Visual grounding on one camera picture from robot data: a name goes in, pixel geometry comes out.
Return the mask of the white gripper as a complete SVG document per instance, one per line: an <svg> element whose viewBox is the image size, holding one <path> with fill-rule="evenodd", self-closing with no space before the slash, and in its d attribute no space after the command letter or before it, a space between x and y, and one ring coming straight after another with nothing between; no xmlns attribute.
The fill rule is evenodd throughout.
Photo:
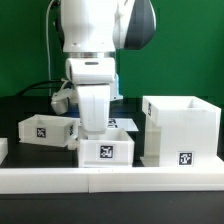
<svg viewBox="0 0 224 224"><path fill-rule="evenodd" d="M107 130L115 60L68 58L65 67L67 77L76 86L83 132L88 139L98 139Z"/></svg>

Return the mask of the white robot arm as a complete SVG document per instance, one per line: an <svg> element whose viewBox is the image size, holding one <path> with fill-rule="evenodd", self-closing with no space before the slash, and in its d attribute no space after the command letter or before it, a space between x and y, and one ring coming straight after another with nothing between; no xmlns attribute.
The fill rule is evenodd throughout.
<svg viewBox="0 0 224 224"><path fill-rule="evenodd" d="M82 129L89 138L107 130L115 53L139 50L153 38L150 0L61 0L66 76L75 85Z"/></svg>

